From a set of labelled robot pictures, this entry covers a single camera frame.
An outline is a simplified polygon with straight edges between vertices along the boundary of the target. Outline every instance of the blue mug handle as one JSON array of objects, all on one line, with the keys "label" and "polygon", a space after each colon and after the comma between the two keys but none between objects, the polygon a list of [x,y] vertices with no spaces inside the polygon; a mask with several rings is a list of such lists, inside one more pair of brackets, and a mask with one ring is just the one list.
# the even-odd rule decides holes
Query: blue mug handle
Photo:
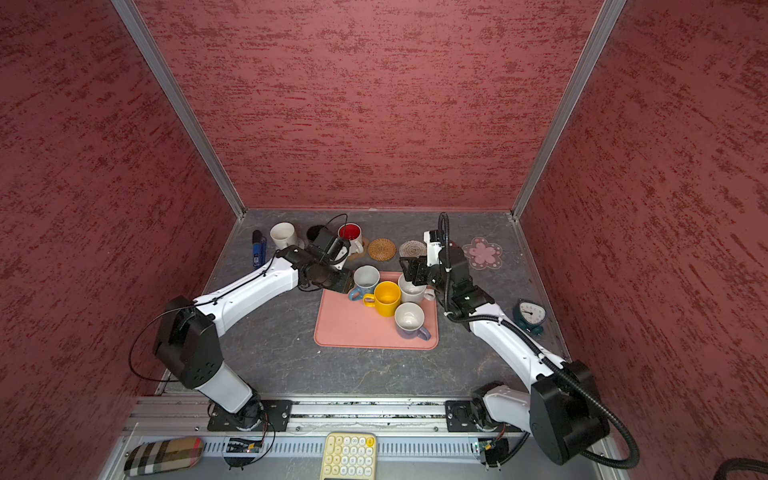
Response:
[{"label": "blue mug handle", "polygon": [[427,330],[423,326],[420,326],[419,327],[419,338],[422,339],[422,340],[429,340],[429,339],[432,338],[432,334],[429,332],[429,330]]},{"label": "blue mug handle", "polygon": [[363,292],[362,288],[360,288],[359,286],[356,286],[355,288],[349,291],[349,299],[352,300],[353,302],[356,302],[357,300],[362,300],[362,298],[365,295],[366,293]]}]

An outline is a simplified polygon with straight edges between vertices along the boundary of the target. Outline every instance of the plaid pencil case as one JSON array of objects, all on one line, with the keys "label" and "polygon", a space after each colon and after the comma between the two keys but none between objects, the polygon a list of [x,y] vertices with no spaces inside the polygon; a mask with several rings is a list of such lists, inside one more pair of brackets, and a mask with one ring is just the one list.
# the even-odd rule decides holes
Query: plaid pencil case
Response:
[{"label": "plaid pencil case", "polygon": [[144,443],[128,455],[123,472],[135,477],[194,467],[203,456],[203,447],[198,437]]}]

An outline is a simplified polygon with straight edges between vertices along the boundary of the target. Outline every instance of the blue pen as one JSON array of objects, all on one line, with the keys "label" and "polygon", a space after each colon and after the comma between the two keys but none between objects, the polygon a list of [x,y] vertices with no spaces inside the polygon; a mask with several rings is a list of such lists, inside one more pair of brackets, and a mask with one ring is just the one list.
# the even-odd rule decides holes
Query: blue pen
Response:
[{"label": "blue pen", "polygon": [[266,257],[266,237],[260,231],[254,230],[251,240],[253,241],[253,269],[258,270],[264,265]]}]

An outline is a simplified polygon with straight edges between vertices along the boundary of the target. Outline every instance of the wall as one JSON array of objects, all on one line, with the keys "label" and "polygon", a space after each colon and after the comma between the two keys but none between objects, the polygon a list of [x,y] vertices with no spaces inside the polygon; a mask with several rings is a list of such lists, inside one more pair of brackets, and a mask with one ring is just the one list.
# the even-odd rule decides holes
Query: wall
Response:
[{"label": "wall", "polygon": [[601,0],[137,0],[248,207],[508,209]]},{"label": "wall", "polygon": [[3,2],[0,45],[0,476],[90,479],[233,214],[108,0]]},{"label": "wall", "polygon": [[766,25],[765,2],[630,0],[524,212],[635,479],[768,459]]}]

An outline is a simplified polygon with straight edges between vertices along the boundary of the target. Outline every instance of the yellow calculator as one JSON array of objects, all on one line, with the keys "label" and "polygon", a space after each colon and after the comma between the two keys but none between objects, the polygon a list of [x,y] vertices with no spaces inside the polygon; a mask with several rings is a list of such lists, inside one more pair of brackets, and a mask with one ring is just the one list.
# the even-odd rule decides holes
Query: yellow calculator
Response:
[{"label": "yellow calculator", "polygon": [[373,480],[376,437],[369,433],[331,433],[326,437],[320,480]]}]

